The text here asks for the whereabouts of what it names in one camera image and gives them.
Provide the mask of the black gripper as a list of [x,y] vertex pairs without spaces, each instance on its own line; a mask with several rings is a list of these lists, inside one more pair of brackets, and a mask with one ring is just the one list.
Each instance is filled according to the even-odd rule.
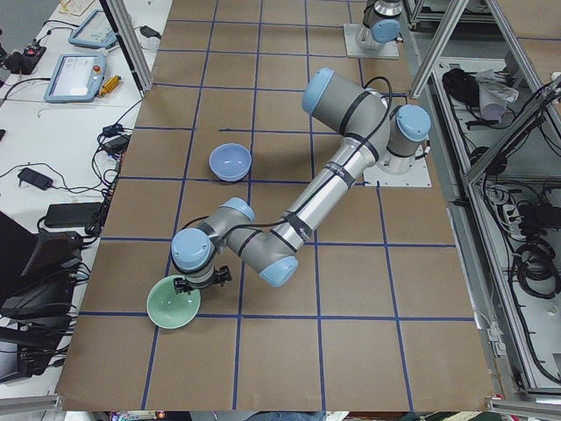
[[231,271],[228,267],[210,268],[202,276],[177,275],[173,278],[174,292],[190,295],[192,291],[206,289],[210,286],[221,285],[231,280]]

